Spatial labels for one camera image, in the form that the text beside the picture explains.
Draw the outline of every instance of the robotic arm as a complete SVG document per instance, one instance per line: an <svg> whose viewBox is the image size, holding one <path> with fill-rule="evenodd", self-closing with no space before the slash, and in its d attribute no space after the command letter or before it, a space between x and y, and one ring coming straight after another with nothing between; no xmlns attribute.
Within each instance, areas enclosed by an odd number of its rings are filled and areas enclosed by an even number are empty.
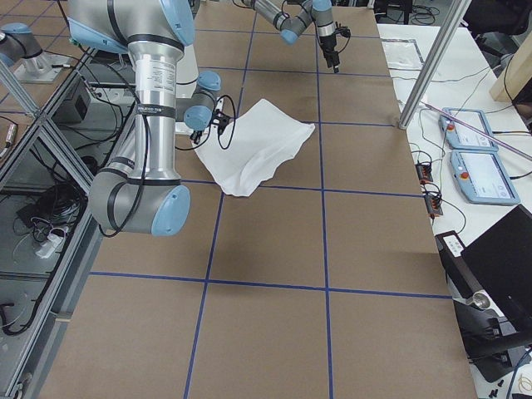
<svg viewBox="0 0 532 399"><path fill-rule="evenodd" d="M42 52L41 45L27 25L15 22L0 27L0 60L12 67L21 58L31 76L40 76L52 70L47 55Z"/></svg>
<svg viewBox="0 0 532 399"><path fill-rule="evenodd" d="M314 22L318 43L327 62L327 67L338 73L340 57L336 51L337 35L350 37L347 27L340 27L333 19L330 0L304 0L298 2L301 11L296 17L290 17L269 0L242 0L247 7L256 10L269 21L287 44L294 44L299 36Z"/></svg>
<svg viewBox="0 0 532 399"><path fill-rule="evenodd" d="M307 0L289 18L269 0L243 0L266 17L288 43L312 23L330 67L339 64L330 0ZM129 53L135 69L135 134L96 175L89 207L103 228L176 234L185 224L190 192L175 171L175 122L203 131L213 120L221 80L202 72L191 98L176 99L176 65L195 38L187 0L70 0L70 29L79 43Z"/></svg>

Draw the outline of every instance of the white table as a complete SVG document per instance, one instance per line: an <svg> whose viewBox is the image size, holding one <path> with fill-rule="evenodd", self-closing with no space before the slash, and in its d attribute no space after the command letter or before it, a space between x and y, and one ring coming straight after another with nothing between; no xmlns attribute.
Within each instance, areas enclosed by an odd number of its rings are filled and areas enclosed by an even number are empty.
<svg viewBox="0 0 532 399"><path fill-rule="evenodd" d="M381 38L415 39L417 46L421 51L421 55L425 60L439 29L438 27L402 25L379 25L378 28ZM481 70L484 71L462 81L436 82L460 79L463 76L468 76ZM412 78L416 77L418 73L418 71L390 70L392 77L401 76L404 78ZM455 37L447 49L432 80L434 82L429 85L423 101L440 109L443 107L465 107L491 112L505 108L510 104L496 102L491 99L489 89L495 83L495 74L488 68L488 63L482 56L471 35L464 28L459 28L457 30ZM414 80L406 81L397 78L394 79L394 87L401 108L406 102L414 83ZM464 101L473 92L473 96L464 105ZM526 130L523 121L513 107L495 113L488 113L487 118L493 131ZM438 115L436 113L432 111L423 111L420 118L418 111L407 129L409 141L414 143L411 147L412 150L417 150L416 145L419 145L421 150L426 151L432 156L433 160L441 158L441 150L423 139L420 123L425 130L425 137L436 142L438 145L441 145L443 142L443 134L441 133L437 121ZM519 148L527 154L532 154L532 137L530 136L498 135L498 138ZM443 162L436 162L433 165L432 175L436 184L441 188L443 199L451 202L464 212L467 218L467 223L464 231L460 234L460 237L466 245L469 245L477 237L482 235L482 233L484 233L490 226L510 212L513 207L470 204L467 202L453 177L450 163L451 148L446 143L444 144L444 148L446 155L443 158ZM532 162L529 162L506 149L500 148L499 156L510 176L522 175L532 170ZM420 160L427 160L427 157L421 155ZM521 204L531 210L532 176L520 180L513 180L513 183L520 196ZM449 230L459 231L463 225L463 218L460 213L445 203L442 205L442 210L444 215L435 219L433 225L434 234L443 233ZM505 397L511 375L504 378L505 384L503 387L497 387L496 383L491 384L486 382L476 367L472 366L471 372L475 379L477 394L480 398L488 397L491 390L495 388L499 388L498 397ZM532 378L532 366L527 365L522 367L519 371L519 374L521 373L528 378ZM513 392L519 392L517 389L517 383L514 385Z"/></svg>

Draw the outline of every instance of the light blue joint cap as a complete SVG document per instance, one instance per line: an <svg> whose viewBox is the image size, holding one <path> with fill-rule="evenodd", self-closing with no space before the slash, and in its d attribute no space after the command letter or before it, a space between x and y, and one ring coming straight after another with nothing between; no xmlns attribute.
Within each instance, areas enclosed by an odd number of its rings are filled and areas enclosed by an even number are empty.
<svg viewBox="0 0 532 399"><path fill-rule="evenodd" d="M194 43L195 27L187 0L159 0L166 21L184 46Z"/></svg>
<svg viewBox="0 0 532 399"><path fill-rule="evenodd" d="M0 52L0 60L2 60L2 62L6 64L7 67L12 67L13 65L15 65L15 62L13 62L11 58L6 56L5 54L2 54L1 52Z"/></svg>
<svg viewBox="0 0 532 399"><path fill-rule="evenodd" d="M111 39L75 19L68 18L68 22L70 23L70 34L77 42L104 52L127 53L127 47L122 46L115 39Z"/></svg>
<svg viewBox="0 0 532 399"><path fill-rule="evenodd" d="M198 85L211 91L220 91L222 78L216 72L203 71L198 76Z"/></svg>
<svg viewBox="0 0 532 399"><path fill-rule="evenodd" d="M206 106L192 106L185 112L184 122L192 130L203 131L209 126L213 112Z"/></svg>
<svg viewBox="0 0 532 399"><path fill-rule="evenodd" d="M281 37L287 44L294 44L298 40L298 35L288 29L281 31Z"/></svg>
<svg viewBox="0 0 532 399"><path fill-rule="evenodd" d="M6 23L3 27L0 27L5 33L31 33L32 30L29 28L28 25L25 23L20 22L12 22L12 23Z"/></svg>
<svg viewBox="0 0 532 399"><path fill-rule="evenodd" d="M316 11L327 11L332 7L331 0L313 0L313 9Z"/></svg>
<svg viewBox="0 0 532 399"><path fill-rule="evenodd" d="M177 234L185 225L189 209L190 191L178 185L163 199L151 224L151 233L156 236Z"/></svg>

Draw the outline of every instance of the white cloth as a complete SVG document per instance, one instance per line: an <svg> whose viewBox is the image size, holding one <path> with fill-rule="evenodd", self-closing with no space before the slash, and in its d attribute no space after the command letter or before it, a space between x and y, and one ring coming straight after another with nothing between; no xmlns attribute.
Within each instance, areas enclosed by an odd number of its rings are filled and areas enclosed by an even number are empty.
<svg viewBox="0 0 532 399"><path fill-rule="evenodd" d="M215 133L195 152L224 193L250 196L259 184L299 152L314 131L262 99L236 121L231 146L222 150ZM233 123L221 136L227 145Z"/></svg>

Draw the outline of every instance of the screen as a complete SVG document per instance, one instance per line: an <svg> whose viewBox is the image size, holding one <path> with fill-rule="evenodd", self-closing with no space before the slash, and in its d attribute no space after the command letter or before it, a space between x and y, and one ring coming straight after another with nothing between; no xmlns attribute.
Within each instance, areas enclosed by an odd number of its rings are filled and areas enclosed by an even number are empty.
<svg viewBox="0 0 532 399"><path fill-rule="evenodd" d="M482 198L513 198L492 154L461 153L476 194Z"/></svg>
<svg viewBox="0 0 532 399"><path fill-rule="evenodd" d="M452 111L451 115L457 117L466 124L477 128L479 131L485 131L484 123L480 117L480 113L471 111ZM491 146L490 141L484 136L479 135L469 127L461 125L459 122L455 123L456 134L458 135L458 141L463 145L475 145L480 147Z"/></svg>
<svg viewBox="0 0 532 399"><path fill-rule="evenodd" d="M462 258L515 329L531 329L532 214L516 206L464 249Z"/></svg>

